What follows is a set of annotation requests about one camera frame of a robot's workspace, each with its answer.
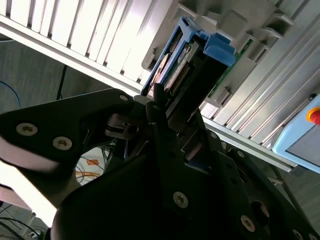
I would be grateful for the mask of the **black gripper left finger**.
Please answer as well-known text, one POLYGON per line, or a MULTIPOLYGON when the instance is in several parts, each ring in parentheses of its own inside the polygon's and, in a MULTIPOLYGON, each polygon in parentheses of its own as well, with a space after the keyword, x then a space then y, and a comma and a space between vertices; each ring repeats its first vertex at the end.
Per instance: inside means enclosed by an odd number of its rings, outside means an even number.
POLYGON ((182 188, 178 142, 168 127, 167 92, 156 84, 153 99, 131 97, 105 89, 0 116, 0 183, 12 189, 33 211, 56 212, 59 206, 76 211, 103 212, 122 204, 125 182, 118 169, 112 183, 95 181, 76 189, 73 171, 82 154, 113 139, 128 141, 130 158, 165 159, 158 180, 139 202, 159 204, 177 212, 190 207, 182 188))

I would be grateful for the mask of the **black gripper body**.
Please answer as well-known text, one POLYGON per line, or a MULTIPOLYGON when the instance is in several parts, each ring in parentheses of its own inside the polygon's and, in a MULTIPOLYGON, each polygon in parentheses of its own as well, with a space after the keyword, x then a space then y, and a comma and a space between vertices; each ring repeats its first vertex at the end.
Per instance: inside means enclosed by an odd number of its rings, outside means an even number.
POLYGON ((154 160, 140 156, 71 193, 53 240, 250 240, 241 213, 219 196, 212 175, 185 165, 181 186, 162 190, 154 160))

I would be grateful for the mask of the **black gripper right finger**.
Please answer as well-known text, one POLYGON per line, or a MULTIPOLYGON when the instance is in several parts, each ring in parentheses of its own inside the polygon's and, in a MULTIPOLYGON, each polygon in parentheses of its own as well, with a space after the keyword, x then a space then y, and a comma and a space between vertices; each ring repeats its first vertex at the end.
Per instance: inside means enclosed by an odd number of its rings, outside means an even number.
POLYGON ((199 111, 194 114, 204 141, 204 162, 218 185, 228 233, 241 240, 318 240, 319 234, 238 148, 224 151, 216 133, 206 129, 199 111))

